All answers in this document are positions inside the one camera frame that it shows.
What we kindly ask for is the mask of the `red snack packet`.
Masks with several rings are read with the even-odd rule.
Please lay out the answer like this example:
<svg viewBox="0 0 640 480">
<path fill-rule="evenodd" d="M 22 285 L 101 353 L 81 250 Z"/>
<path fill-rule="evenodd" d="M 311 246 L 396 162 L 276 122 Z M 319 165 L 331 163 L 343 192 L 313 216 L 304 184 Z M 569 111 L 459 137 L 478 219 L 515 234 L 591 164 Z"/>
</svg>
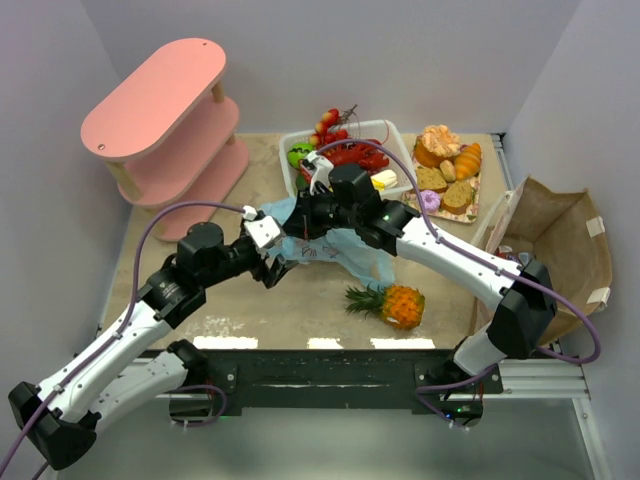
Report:
<svg viewBox="0 0 640 480">
<path fill-rule="evenodd" d="M 495 254 L 505 260 L 516 262 L 522 267 L 526 266 L 531 260 L 535 259 L 533 252 L 528 250 L 516 250 L 509 245 L 499 245 L 495 251 Z"/>
</svg>

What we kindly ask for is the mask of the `small toy bun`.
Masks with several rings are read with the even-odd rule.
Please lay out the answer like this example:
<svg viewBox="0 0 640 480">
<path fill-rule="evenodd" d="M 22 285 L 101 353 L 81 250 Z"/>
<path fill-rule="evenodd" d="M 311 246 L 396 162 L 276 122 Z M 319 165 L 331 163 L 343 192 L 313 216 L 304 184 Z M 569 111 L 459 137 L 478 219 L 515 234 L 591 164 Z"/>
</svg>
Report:
<svg viewBox="0 0 640 480">
<path fill-rule="evenodd" d="M 443 160 L 439 165 L 439 169 L 447 183 L 453 183 L 457 180 L 456 169 L 452 161 Z"/>
</svg>

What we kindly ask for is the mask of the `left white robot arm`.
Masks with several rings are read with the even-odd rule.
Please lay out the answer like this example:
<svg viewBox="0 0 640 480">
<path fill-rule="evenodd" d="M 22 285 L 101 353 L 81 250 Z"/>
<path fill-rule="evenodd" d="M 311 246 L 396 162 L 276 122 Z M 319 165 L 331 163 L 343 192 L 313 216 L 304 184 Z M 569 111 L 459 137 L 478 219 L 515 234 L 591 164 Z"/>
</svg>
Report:
<svg viewBox="0 0 640 480">
<path fill-rule="evenodd" d="M 84 456 L 99 431 L 125 412 L 182 389 L 206 363 L 187 341 L 173 343 L 139 376 L 124 371 L 204 305 L 207 288 L 244 273 L 274 286 L 292 267 L 282 257 L 266 262 L 268 250 L 284 236 L 271 216 L 243 221 L 231 244 L 225 244 L 218 225 L 193 225 L 162 267 L 135 286 L 125 311 L 103 334 L 55 374 L 13 388 L 8 399 L 19 438 L 32 443 L 46 466 L 60 471 Z"/>
</svg>

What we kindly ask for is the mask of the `orange toy pineapple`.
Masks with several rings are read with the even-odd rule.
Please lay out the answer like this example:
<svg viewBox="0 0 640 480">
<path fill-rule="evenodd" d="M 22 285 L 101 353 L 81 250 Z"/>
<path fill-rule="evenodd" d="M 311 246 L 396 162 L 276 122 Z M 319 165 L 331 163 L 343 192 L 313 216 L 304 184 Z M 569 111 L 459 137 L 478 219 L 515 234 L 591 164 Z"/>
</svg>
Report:
<svg viewBox="0 0 640 480">
<path fill-rule="evenodd" d="M 345 298 L 348 313 L 364 313 L 377 317 L 391 327 L 410 331 L 422 322 L 425 308 L 425 297 L 417 289 L 391 285 L 386 288 L 359 289 L 349 287 Z"/>
</svg>

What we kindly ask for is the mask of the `blue plastic bag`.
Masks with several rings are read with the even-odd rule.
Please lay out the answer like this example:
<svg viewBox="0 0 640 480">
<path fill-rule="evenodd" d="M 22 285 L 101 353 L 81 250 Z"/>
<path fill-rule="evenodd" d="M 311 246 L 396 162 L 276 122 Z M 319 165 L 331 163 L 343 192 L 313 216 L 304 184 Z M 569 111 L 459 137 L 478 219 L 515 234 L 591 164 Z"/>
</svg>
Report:
<svg viewBox="0 0 640 480">
<path fill-rule="evenodd" d="M 378 289 L 395 283 L 391 256 L 367 246 L 353 230 L 329 230 L 314 240 L 287 236 L 268 253 L 271 257 L 281 255 L 287 261 L 302 265 L 336 263 L 365 287 Z"/>
</svg>

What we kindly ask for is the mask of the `brown jute grocery bag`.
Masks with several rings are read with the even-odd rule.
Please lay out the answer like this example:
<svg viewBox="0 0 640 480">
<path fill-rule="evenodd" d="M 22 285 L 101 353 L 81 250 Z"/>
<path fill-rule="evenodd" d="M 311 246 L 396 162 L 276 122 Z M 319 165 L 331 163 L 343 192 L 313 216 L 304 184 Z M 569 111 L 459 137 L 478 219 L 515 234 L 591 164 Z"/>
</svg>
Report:
<svg viewBox="0 0 640 480">
<path fill-rule="evenodd" d="M 604 310 L 612 264 L 604 221 L 588 190 L 556 193 L 527 177 L 492 206 L 471 244 L 506 246 L 543 263 L 552 288 L 589 316 Z"/>
</svg>

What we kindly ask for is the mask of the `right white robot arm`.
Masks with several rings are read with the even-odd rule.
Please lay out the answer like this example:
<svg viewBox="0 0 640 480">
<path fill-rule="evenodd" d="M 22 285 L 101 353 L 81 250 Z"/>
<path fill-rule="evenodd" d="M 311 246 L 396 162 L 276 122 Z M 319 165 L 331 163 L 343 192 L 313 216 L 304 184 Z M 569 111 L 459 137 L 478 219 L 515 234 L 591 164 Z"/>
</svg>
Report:
<svg viewBox="0 0 640 480">
<path fill-rule="evenodd" d="M 328 182 L 318 193 L 297 195 L 287 235 L 312 240 L 350 229 L 366 245 L 426 266 L 473 293 L 494 314 L 454 351 L 454 364 L 469 376 L 534 352 L 557 312 L 546 266 L 537 260 L 520 266 L 435 228 L 408 205 L 382 199 L 354 164 L 331 171 Z"/>
</svg>

